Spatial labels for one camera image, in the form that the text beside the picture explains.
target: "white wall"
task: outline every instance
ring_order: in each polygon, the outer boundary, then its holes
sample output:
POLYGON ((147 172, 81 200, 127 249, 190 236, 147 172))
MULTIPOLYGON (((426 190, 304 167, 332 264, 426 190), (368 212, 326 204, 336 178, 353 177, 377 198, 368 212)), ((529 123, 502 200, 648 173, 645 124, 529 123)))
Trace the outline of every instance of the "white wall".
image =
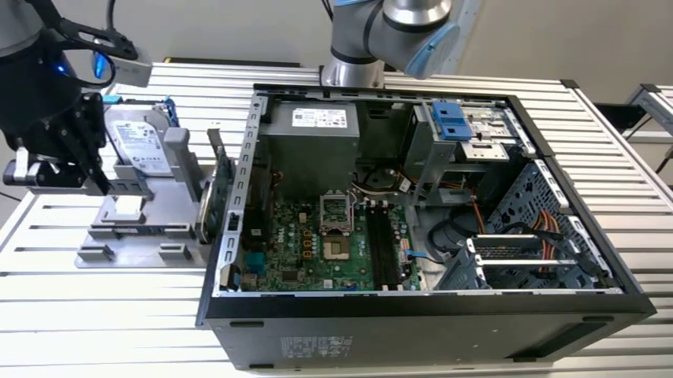
MULTIPOLYGON (((62 15, 105 27, 107 0, 54 0, 62 15)), ((320 0, 119 0, 117 29, 153 60, 203 57, 293 61, 316 67, 329 56, 320 0)))
POLYGON ((484 0, 458 73, 575 79, 624 102, 640 83, 673 83, 672 16, 672 0, 484 0))

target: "gray robot arm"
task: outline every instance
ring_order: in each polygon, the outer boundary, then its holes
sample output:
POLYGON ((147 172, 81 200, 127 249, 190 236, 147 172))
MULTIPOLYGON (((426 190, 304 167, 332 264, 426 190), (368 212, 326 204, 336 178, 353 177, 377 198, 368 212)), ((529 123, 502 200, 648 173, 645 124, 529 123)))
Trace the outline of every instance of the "gray robot arm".
POLYGON ((433 75, 458 39, 450 0, 334 0, 330 87, 384 87, 384 64, 417 79, 433 75))

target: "sticker label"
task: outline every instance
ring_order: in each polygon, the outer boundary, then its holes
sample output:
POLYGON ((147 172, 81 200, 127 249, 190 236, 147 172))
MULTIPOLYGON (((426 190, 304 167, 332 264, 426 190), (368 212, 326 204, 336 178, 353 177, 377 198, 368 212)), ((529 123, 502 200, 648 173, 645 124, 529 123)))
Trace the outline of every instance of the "sticker label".
POLYGON ((406 193, 409 191, 409 188, 412 187, 412 181, 409 181, 406 178, 402 180, 402 183, 400 184, 400 190, 406 193))
POLYGON ((115 228, 114 231, 118 234, 137 234, 138 230, 135 228, 115 228))
POLYGON ((113 127, 131 165, 147 175, 170 174, 171 167, 155 128, 146 122, 131 120, 118 120, 113 127))
POLYGON ((345 109, 304 109, 293 111, 293 126, 297 128, 348 128, 345 109))
POLYGON ((281 337, 281 349, 285 358, 344 358, 353 342, 353 336, 281 337))

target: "blue connector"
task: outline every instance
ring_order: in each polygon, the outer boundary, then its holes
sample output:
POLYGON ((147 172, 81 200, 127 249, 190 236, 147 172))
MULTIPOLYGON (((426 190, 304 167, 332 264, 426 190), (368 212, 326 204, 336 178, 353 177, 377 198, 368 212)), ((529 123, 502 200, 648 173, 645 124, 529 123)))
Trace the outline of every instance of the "blue connector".
POLYGON ((466 141, 473 138, 473 130, 457 103, 433 102, 433 120, 440 126, 444 140, 466 141))
POLYGON ((103 95, 103 104, 105 105, 115 105, 125 101, 121 95, 118 94, 105 94, 103 95))
POLYGON ((413 258, 426 258, 428 255, 424 252, 417 252, 416 250, 404 250, 405 256, 412 256, 413 258))

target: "slotted metal table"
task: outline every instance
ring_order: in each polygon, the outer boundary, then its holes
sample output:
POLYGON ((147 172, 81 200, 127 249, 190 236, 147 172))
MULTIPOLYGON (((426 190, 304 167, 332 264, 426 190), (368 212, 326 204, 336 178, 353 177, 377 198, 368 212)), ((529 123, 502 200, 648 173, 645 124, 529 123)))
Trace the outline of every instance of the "slotted metal table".
MULTIPOLYGON (((316 69, 157 64, 137 99, 170 95, 191 150, 214 163, 206 130, 238 156, 253 83, 317 85, 316 69)), ((559 80, 388 74, 388 88, 517 95, 659 314, 553 365, 281 372, 282 376, 673 376, 673 194, 581 90, 559 80)), ((194 329, 205 269, 74 265, 102 198, 28 195, 0 231, 0 376, 254 376, 194 329)))

